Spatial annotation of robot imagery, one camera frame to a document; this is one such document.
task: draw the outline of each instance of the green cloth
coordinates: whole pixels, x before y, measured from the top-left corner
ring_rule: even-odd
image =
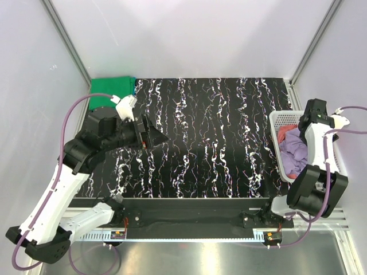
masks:
[[[134,94],[135,77],[123,76],[113,78],[95,78],[92,79],[91,93],[107,93],[116,95],[121,99]],[[116,104],[106,97],[91,97],[89,101],[89,110],[97,107],[115,107]]]

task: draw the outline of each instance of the laundry basket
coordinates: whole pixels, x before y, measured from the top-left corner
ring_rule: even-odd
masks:
[[[271,112],[269,116],[271,136],[272,136],[272,140],[274,143],[275,155],[276,155],[276,160],[278,162],[278,168],[279,168],[279,174],[280,174],[281,180],[284,182],[292,183],[294,179],[287,177],[286,173],[284,172],[284,166],[283,166],[282,158],[280,157],[280,149],[279,149],[279,144],[278,144],[279,128],[285,125],[298,124],[299,118],[303,115],[303,113],[304,111],[288,111],[288,110],[273,111]],[[340,157],[340,153],[336,145],[336,142],[333,143],[333,146],[334,146],[334,158],[335,158],[337,167],[339,168],[339,172],[341,175],[347,176],[345,166]]]

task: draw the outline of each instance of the purple cloth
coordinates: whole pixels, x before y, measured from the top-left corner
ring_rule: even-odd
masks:
[[[286,132],[279,148],[286,175],[298,176],[307,164],[307,146],[299,138],[298,128]]]

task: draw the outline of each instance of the metal frame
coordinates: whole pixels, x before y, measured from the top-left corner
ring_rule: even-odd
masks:
[[[364,275],[350,231],[334,232],[347,274]]]
[[[85,114],[87,113],[88,106],[89,106],[89,100],[90,100],[90,98],[84,100],[83,107],[81,109],[80,116],[79,116],[78,122],[76,124],[75,135],[81,130],[81,128],[83,126],[84,117],[85,117]]]
[[[293,110],[301,111],[303,108],[301,106],[298,94],[296,93],[294,86],[291,85],[291,81],[289,79],[284,79],[283,81],[284,81],[284,84],[286,85],[287,92],[288,92],[289,99],[292,104]]]
[[[309,44],[309,47],[307,48],[306,52],[304,53],[296,71],[294,72],[293,76],[290,78],[290,83],[292,86],[295,85],[297,82],[300,74],[302,73],[303,69],[307,65],[309,59],[311,58],[312,54],[314,53],[317,45],[319,44],[321,38],[325,34],[327,27],[330,25],[330,22],[335,17],[338,9],[340,8],[341,4],[344,0],[333,0],[333,3],[331,3],[328,11],[326,12],[319,28],[317,29],[313,39],[311,40],[311,43]]]
[[[78,52],[76,51],[73,42],[70,39],[69,34],[67,33],[63,22],[60,19],[60,16],[58,15],[55,7],[53,6],[53,3],[51,0],[40,0],[43,4],[46,12],[49,14],[50,19],[52,20],[57,32],[59,33],[62,41],[64,42],[66,48],[68,49],[68,52],[73,59],[75,65],[77,66],[79,72],[81,73],[82,77],[84,78],[85,82],[88,84],[88,86],[91,86],[91,77],[88,74],[88,71],[86,70],[82,60],[80,59]]]

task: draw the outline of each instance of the black surface with white streaks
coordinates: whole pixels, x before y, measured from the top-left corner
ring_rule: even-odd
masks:
[[[289,109],[281,78],[139,79],[136,108],[170,138],[109,152],[77,197],[267,197],[281,184],[268,129]]]

